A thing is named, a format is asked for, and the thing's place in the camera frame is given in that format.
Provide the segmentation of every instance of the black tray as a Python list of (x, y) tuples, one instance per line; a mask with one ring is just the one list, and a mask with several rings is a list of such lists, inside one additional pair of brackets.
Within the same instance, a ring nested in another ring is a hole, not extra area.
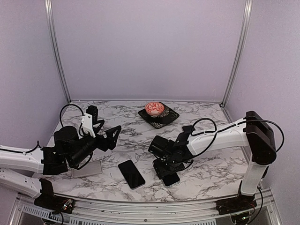
[(179, 117), (179, 114), (176, 113), (173, 109), (166, 106), (164, 103), (165, 110), (157, 117), (151, 117), (147, 112), (146, 109), (139, 111), (139, 115), (146, 120), (147, 123), (151, 124), (156, 129), (162, 128)]

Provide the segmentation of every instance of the white wall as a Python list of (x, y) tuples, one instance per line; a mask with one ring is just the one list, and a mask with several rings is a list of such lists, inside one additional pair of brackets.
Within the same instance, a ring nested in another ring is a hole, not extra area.
[(222, 100), (244, 0), (53, 0), (72, 99)]
[[(254, 1), (245, 50), (227, 105), (233, 119), (255, 110), (285, 132), (285, 145), (265, 179), (284, 225), (299, 224), (300, 219), (299, 12), (299, 1)], [(280, 142), (276, 131), (277, 146)]]
[[(0, 144), (46, 145), (65, 99), (42, 0), (0, 0)], [(16, 192), (0, 187), (0, 225)]]

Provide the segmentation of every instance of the marble table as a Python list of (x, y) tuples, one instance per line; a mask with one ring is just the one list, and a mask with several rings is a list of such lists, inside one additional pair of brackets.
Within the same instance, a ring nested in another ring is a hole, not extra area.
[[(175, 140), (182, 132), (181, 127), (193, 124), (201, 117), (212, 118), (218, 125), (227, 123), (218, 104), (199, 102), (163, 103), (180, 114), (180, 117), (168, 126), (155, 129), (139, 115), (145, 101), (81, 101), (73, 102), (84, 111), (89, 105), (98, 107), (98, 118), (105, 119), (102, 131), (117, 125), (122, 126), (117, 147), (103, 152), (94, 151), (92, 160), (101, 160), (103, 173), (99, 175), (72, 178), (71, 171), (57, 175), (45, 176), (53, 184), (54, 191), (71, 196), (132, 202), (173, 202), (190, 201), (236, 194), (247, 162), (240, 148), (230, 148), (206, 152), (196, 158), (193, 165), (179, 172), (180, 183), (165, 188), (152, 167), (154, 156), (148, 147), (155, 135)], [(63, 114), (64, 125), (76, 128), (80, 125), (81, 114), (69, 106)], [(204, 121), (197, 129), (211, 128)], [(48, 146), (54, 146), (53, 137)], [(131, 159), (146, 184), (131, 190), (118, 169), (118, 164)]]

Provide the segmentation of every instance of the patterned bowl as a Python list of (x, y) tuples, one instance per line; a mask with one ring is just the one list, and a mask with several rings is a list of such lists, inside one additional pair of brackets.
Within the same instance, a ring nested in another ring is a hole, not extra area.
[(160, 102), (150, 102), (145, 106), (145, 109), (150, 116), (157, 117), (163, 113), (165, 107)]

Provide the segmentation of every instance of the bowl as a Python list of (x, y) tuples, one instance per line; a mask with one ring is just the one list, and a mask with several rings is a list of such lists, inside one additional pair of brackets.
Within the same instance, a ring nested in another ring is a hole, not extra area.
[(165, 110), (165, 107), (162, 103), (160, 102), (149, 102), (146, 106), (145, 106), (146, 112), (152, 116), (152, 117), (157, 117), (160, 114), (163, 113), (163, 111)]

